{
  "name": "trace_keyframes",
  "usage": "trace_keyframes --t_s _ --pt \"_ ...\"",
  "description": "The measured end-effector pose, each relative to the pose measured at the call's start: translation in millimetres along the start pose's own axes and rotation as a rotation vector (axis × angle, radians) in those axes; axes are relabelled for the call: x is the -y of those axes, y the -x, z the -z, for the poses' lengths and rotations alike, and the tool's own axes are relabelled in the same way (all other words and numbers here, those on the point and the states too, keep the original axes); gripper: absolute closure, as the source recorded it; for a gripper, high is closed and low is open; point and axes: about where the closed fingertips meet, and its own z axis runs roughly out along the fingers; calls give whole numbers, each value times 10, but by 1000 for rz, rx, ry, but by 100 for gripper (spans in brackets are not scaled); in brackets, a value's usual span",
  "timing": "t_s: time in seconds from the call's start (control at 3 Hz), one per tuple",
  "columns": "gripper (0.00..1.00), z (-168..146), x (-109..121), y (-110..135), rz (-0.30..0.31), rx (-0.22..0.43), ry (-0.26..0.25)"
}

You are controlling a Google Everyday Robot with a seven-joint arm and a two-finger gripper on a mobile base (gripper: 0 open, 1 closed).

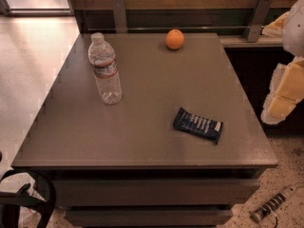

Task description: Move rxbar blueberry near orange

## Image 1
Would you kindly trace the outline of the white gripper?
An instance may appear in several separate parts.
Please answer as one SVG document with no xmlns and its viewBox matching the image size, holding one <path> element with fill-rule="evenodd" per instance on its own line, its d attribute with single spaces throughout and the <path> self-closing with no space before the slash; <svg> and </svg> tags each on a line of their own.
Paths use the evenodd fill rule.
<svg viewBox="0 0 304 228">
<path fill-rule="evenodd" d="M 304 0 L 297 0 L 289 12 L 267 25 L 262 34 L 282 36 L 283 48 L 298 56 L 288 65 L 276 66 L 260 115 L 265 124 L 279 124 L 304 99 Z"/>
</svg>

